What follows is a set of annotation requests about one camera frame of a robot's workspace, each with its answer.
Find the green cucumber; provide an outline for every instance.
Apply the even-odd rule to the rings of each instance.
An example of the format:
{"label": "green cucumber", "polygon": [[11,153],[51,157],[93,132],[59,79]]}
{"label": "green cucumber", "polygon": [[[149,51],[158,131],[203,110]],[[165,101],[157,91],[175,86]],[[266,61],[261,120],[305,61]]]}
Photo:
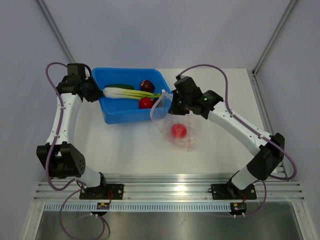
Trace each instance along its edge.
{"label": "green cucumber", "polygon": [[127,85],[127,84],[110,84],[110,85],[105,86],[105,88],[119,88],[119,89],[135,90],[134,86]]}

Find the gray floor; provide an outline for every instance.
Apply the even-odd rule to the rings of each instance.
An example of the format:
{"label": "gray floor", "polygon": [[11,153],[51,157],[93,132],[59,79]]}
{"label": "gray floor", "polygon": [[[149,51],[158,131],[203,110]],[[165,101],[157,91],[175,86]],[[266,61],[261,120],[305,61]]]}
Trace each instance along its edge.
{"label": "gray floor", "polygon": [[[248,205],[248,211],[257,205]],[[64,212],[63,224],[80,239],[99,235],[102,224],[93,217],[75,220],[85,212]],[[108,212],[109,240],[302,240],[289,203],[268,203],[257,215],[233,219],[225,213],[201,212]],[[106,228],[103,239],[107,239]],[[37,240],[69,239],[59,225],[59,212],[43,213]]]}

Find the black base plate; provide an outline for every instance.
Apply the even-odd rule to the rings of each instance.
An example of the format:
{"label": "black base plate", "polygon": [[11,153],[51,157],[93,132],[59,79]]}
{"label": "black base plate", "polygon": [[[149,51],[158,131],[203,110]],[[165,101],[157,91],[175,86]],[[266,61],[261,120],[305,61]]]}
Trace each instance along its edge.
{"label": "black base plate", "polygon": [[246,198],[247,200],[257,199],[256,189],[253,184],[250,184],[245,189],[240,190],[236,197],[232,197],[230,195],[227,190],[226,183],[212,184],[211,188],[208,189],[208,192],[212,193],[213,200],[243,200],[244,198]]}
{"label": "black base plate", "polygon": [[89,187],[80,192],[79,198],[81,200],[109,200],[109,190],[112,192],[113,200],[122,200],[124,196],[124,185],[123,184],[107,184],[107,191],[103,191],[101,194],[100,191],[92,190]]}

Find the blue bin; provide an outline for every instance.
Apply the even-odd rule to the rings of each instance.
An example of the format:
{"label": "blue bin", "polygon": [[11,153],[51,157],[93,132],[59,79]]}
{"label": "blue bin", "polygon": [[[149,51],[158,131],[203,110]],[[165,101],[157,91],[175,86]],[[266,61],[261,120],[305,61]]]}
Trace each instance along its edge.
{"label": "blue bin", "polygon": [[[149,80],[155,86],[154,93],[161,93],[162,89],[171,92],[164,77],[156,69],[97,67],[92,70],[92,76],[101,90],[110,84],[132,85],[135,90],[140,90],[143,80]],[[99,102],[107,124],[151,120],[150,109],[139,109],[138,100],[101,97]]]}

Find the white table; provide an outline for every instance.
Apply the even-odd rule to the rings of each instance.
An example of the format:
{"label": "white table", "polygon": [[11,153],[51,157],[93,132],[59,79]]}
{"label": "white table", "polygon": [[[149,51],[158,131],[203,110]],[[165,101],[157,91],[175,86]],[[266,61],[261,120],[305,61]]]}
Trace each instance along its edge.
{"label": "white table", "polygon": [[[171,89],[182,69],[159,69]],[[237,113],[263,129],[247,70],[225,69],[229,80],[229,104]],[[185,73],[203,92],[213,90],[225,98],[225,80],[210,68]],[[99,102],[83,101],[76,128],[75,146],[86,164],[105,174],[223,174],[235,173],[253,156],[220,126],[198,117],[200,146],[186,152],[163,140],[151,121],[108,125]]]}

